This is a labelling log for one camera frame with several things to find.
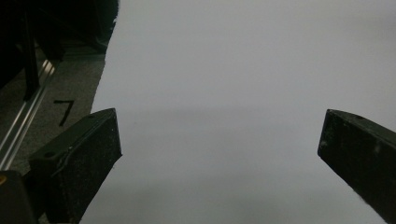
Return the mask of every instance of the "silver track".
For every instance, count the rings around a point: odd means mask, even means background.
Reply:
[[[0,144],[0,170],[7,170],[20,149],[22,140],[29,129],[35,113],[46,94],[47,87],[52,81],[58,62],[44,61],[39,72],[40,87],[29,101],[23,102],[14,122]]]

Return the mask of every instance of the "white table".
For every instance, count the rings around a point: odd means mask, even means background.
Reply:
[[[317,156],[327,108],[396,130],[396,1],[122,0],[92,112],[123,157],[82,223],[383,223]]]

